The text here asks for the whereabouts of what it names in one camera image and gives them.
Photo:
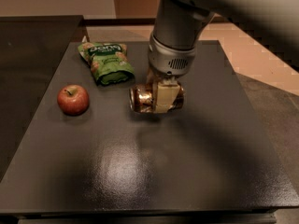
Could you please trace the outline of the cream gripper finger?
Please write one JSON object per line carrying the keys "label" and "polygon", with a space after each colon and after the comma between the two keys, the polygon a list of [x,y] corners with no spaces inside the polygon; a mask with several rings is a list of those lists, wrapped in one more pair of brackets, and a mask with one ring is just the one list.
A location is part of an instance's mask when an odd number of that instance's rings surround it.
{"label": "cream gripper finger", "polygon": [[167,113],[173,106],[180,85],[174,79],[162,79],[153,82],[153,112]]}
{"label": "cream gripper finger", "polygon": [[156,83],[161,80],[161,75],[154,68],[150,67],[147,73],[147,83]]}

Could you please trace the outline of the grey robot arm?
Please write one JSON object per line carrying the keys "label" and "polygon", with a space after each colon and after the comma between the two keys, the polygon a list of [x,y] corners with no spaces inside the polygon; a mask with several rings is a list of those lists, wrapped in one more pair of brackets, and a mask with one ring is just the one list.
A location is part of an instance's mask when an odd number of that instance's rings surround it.
{"label": "grey robot arm", "polygon": [[148,52],[154,113],[174,108],[177,78],[189,72],[196,40],[215,14],[299,66],[299,0],[160,0]]}

